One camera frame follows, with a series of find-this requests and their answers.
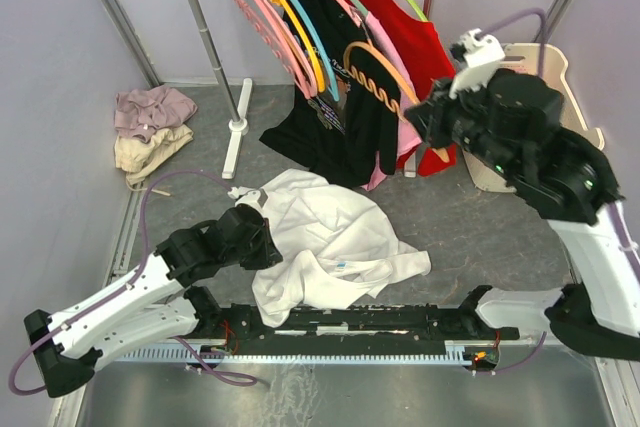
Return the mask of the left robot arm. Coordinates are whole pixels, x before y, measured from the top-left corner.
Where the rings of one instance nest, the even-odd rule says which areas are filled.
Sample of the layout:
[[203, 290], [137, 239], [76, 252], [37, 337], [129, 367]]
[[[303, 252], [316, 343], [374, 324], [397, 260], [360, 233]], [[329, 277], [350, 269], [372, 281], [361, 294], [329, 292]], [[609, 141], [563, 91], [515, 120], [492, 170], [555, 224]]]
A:
[[151, 342], [215, 334], [221, 309], [199, 281], [227, 266], [263, 270], [281, 262], [261, 213], [239, 204], [220, 219], [174, 231], [128, 274], [55, 313], [24, 319], [51, 398], [86, 385], [117, 358]]

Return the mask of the white t shirt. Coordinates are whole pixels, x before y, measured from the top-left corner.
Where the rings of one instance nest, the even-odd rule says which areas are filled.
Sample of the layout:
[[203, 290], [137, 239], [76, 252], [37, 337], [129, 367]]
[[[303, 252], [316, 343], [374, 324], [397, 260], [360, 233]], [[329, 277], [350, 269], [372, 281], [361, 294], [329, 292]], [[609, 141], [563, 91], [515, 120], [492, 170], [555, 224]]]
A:
[[283, 257], [258, 271], [252, 283], [269, 327], [283, 325], [301, 304], [343, 310], [431, 271], [429, 254], [401, 241], [383, 210], [360, 193], [297, 169], [261, 189], [262, 212]]

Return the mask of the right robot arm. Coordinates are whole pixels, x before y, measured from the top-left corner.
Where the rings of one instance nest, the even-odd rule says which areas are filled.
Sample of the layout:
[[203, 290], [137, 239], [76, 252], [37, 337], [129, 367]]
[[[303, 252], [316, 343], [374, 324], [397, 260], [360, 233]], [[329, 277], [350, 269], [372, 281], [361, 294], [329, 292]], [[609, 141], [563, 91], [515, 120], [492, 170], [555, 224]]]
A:
[[578, 274], [546, 291], [487, 290], [460, 329], [549, 332], [591, 357], [639, 357], [639, 255], [607, 157], [562, 126], [563, 95], [541, 78], [499, 69], [477, 90], [442, 79], [405, 118], [430, 146], [457, 145], [500, 176], [560, 238]]

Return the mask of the orange wavy hanger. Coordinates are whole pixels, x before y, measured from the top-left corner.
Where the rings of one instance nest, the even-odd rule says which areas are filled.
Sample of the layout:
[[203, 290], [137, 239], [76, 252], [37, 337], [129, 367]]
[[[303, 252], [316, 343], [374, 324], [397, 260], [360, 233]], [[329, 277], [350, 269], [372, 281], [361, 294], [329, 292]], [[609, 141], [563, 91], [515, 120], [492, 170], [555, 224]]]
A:
[[383, 102], [390, 111], [397, 115], [402, 123], [407, 124], [408, 120], [405, 118], [404, 111], [402, 110], [400, 103], [395, 98], [390, 97], [385, 89], [378, 86], [372, 78], [367, 77], [363, 71], [359, 70], [351, 62], [351, 53], [354, 50], [362, 50], [372, 56], [396, 81], [396, 84], [398, 85], [400, 91], [404, 93], [406, 97], [411, 101], [411, 106], [419, 102], [414, 88], [409, 86], [408, 82], [387, 59], [387, 57], [382, 54], [377, 48], [375, 48], [370, 42], [354, 41], [348, 44], [346, 49], [344, 50], [343, 63], [348, 74], [360, 85], [365, 87], [370, 93], [372, 93], [378, 101]]

